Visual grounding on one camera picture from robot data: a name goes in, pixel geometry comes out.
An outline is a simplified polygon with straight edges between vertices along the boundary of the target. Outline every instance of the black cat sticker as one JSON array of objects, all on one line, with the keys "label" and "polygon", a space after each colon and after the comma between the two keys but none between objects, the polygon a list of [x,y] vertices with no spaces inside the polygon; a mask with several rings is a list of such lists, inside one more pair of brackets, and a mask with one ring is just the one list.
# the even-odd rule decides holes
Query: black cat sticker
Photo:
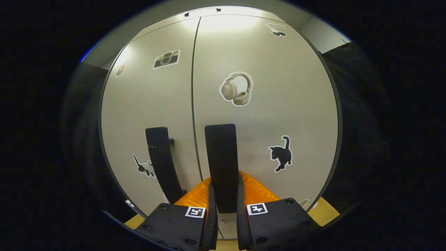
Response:
[{"label": "black cat sticker", "polygon": [[276,35],[276,36],[278,36],[278,37],[286,37],[286,34],[285,34],[285,33],[283,33],[283,32],[281,32],[281,31],[278,31],[278,30],[275,29],[275,28],[277,28],[277,27],[281,27],[281,28],[285,28],[285,29],[286,29],[285,26],[283,26],[283,25],[277,25],[277,24],[273,24],[273,23],[267,23],[266,26],[267,26],[268,28],[271,29],[271,33],[272,33],[272,34],[274,34],[274,35]]},{"label": "black cat sticker", "polygon": [[133,158],[135,159],[136,164],[138,165],[138,171],[140,173],[144,173],[145,175],[156,178],[155,171],[153,170],[152,163],[150,161],[147,161],[147,163],[139,163],[136,156],[133,154]]},{"label": "black cat sticker", "polygon": [[274,170],[274,172],[280,172],[281,170],[285,170],[285,167],[291,166],[291,160],[293,158],[293,154],[289,149],[290,139],[287,135],[283,135],[282,139],[285,140],[284,146],[270,146],[268,149],[271,151],[270,159],[272,161],[277,160],[279,165]]}]

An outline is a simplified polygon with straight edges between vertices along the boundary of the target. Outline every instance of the cabinet door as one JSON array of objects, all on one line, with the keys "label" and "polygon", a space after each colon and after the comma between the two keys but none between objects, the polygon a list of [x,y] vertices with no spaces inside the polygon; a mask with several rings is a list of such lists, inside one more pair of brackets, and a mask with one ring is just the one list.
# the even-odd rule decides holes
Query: cabinet door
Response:
[{"label": "cabinet door", "polygon": [[[168,128],[169,137],[175,140],[171,151],[183,189],[190,190],[201,181],[191,100],[192,54],[198,20],[171,24],[129,43],[117,58],[105,86],[101,107],[105,153],[117,182],[146,215],[165,202],[157,179],[147,175],[151,167],[146,128]],[[165,61],[171,63],[156,65],[155,59],[168,52],[173,53]]]},{"label": "cabinet door", "polygon": [[[205,126],[233,123],[239,170],[280,198],[308,200],[304,209],[309,209],[327,181],[338,140],[333,88],[311,46],[286,23],[241,15],[202,17],[193,70],[194,118],[203,178],[210,176]],[[224,79],[238,71],[248,73],[253,80],[251,99],[243,107],[224,100],[219,92]],[[234,79],[238,91],[246,91],[246,81],[238,78],[242,77]],[[290,139],[291,154],[282,139],[285,135]],[[275,155],[284,153],[277,159],[269,148],[275,146]],[[285,169],[275,172],[280,159],[286,162],[282,163]],[[236,238],[232,217],[235,214],[219,215],[224,238]]]}]

